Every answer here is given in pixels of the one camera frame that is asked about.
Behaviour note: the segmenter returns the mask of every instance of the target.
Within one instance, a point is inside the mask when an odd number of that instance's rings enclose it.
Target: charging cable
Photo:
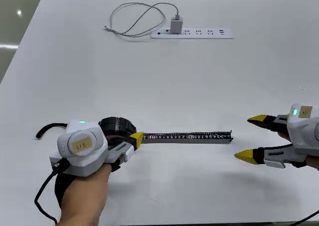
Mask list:
[[[115,35],[121,35],[121,36],[126,36],[126,37],[133,37],[133,38],[135,37],[135,38],[138,38],[138,37],[150,35],[153,30],[155,30],[155,29],[157,29],[158,27],[162,26],[162,25],[165,24],[165,22],[166,22],[165,14],[164,14],[159,8],[156,7],[157,5],[160,5],[160,4],[171,5],[171,6],[173,6],[173,7],[176,9],[176,15],[175,15],[175,17],[172,18],[172,21],[174,20],[174,21],[179,21],[179,22],[181,22],[181,24],[179,24],[179,25],[180,25],[180,32],[181,32],[182,18],[179,16],[179,10],[178,10],[177,6],[175,6],[174,4],[171,4],[171,3],[167,3],[167,2],[158,2],[158,3],[154,4],[154,5],[148,5],[148,4],[141,3],[141,2],[128,2],[128,3],[123,3],[123,4],[119,5],[117,8],[115,8],[114,11],[112,11],[112,13],[111,13],[111,15],[110,15],[110,27],[104,26],[104,28],[105,28],[106,31],[113,32]],[[148,8],[148,9],[133,23],[133,25],[132,25],[129,29],[127,29],[126,31],[124,31],[124,32],[119,32],[119,31],[117,31],[117,30],[114,30],[114,29],[113,29],[113,17],[114,17],[114,15],[115,15],[117,12],[119,12],[121,9],[123,9],[123,8],[125,8],[125,7],[128,7],[128,6],[132,6],[132,5],[143,5],[143,6],[148,6],[149,8]],[[153,8],[153,9],[156,9],[156,10],[161,14],[161,16],[162,16],[162,21],[161,21],[159,24],[157,24],[157,25],[155,25],[155,26],[153,26],[153,27],[151,27],[151,28],[149,28],[149,29],[147,29],[147,30],[145,30],[145,31],[142,31],[142,32],[140,32],[140,33],[129,34],[128,32],[129,32],[130,30],[132,30],[132,29],[134,28],[134,26],[141,20],[141,18],[142,18],[150,9],[152,9],[152,8]]]
[[[54,221],[54,223],[57,225],[58,222],[56,220],[55,217],[49,215],[40,205],[40,203],[38,202],[43,190],[45,189],[45,187],[47,186],[47,184],[50,182],[50,180],[57,174],[63,173],[68,167],[70,166],[70,162],[65,159],[62,158],[61,160],[59,160],[54,166],[52,166],[52,173],[48,176],[48,178],[44,181],[44,183],[42,184],[42,186],[40,187],[38,193],[36,194],[35,198],[34,198],[34,203],[36,205],[36,207],[38,208],[38,210],[47,218],[51,219]]]

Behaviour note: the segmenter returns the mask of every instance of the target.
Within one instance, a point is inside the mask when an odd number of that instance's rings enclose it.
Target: hand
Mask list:
[[[97,226],[105,206],[111,166],[104,164],[87,177],[76,177],[65,190],[58,226]]]
[[[283,133],[278,133],[278,135],[291,142],[289,135]],[[306,158],[306,164],[319,170],[319,157],[308,155]]]

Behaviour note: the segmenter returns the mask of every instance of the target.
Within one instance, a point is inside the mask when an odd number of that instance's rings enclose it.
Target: power strip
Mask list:
[[[233,39],[229,28],[183,28],[181,34],[170,34],[169,28],[151,33],[154,39]]]

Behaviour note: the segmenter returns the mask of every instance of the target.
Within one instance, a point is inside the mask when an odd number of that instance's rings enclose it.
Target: white cable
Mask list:
[[[117,8],[115,8],[114,11],[112,11],[112,13],[110,15],[110,27],[104,26],[104,28],[105,28],[106,31],[113,32],[115,35],[121,35],[121,36],[126,36],[126,37],[135,37],[135,38],[137,38],[137,37],[150,35],[153,30],[155,30],[157,27],[160,27],[161,25],[165,24],[165,22],[166,22],[165,14],[160,9],[155,7],[156,5],[159,5],[159,4],[166,4],[166,5],[171,5],[171,6],[175,7],[176,8],[176,17],[179,17],[178,8],[174,4],[171,4],[171,3],[158,2],[158,3],[154,4],[154,5],[148,5],[148,4],[141,3],[141,2],[128,2],[128,3],[123,3],[123,4],[119,5]],[[118,31],[114,30],[113,29],[113,17],[114,17],[114,15],[117,12],[119,12],[121,9],[123,9],[125,7],[128,7],[128,6],[132,6],[132,5],[144,5],[144,6],[148,6],[149,8],[126,31],[118,32]],[[153,26],[153,27],[151,27],[151,28],[149,28],[149,29],[147,29],[147,30],[145,30],[143,32],[136,33],[136,34],[127,34],[130,30],[132,30],[134,28],[134,26],[141,20],[141,18],[152,8],[156,9],[162,15],[162,21],[159,24],[157,24],[157,25],[155,25],[155,26]]]

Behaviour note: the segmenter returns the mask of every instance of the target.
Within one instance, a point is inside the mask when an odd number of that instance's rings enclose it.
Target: handwritten label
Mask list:
[[[300,108],[299,118],[309,119],[311,116],[312,106],[302,106]]]
[[[82,140],[78,140],[72,143],[72,148],[74,153],[79,153],[91,147],[92,147],[92,141],[90,137],[86,137]]]

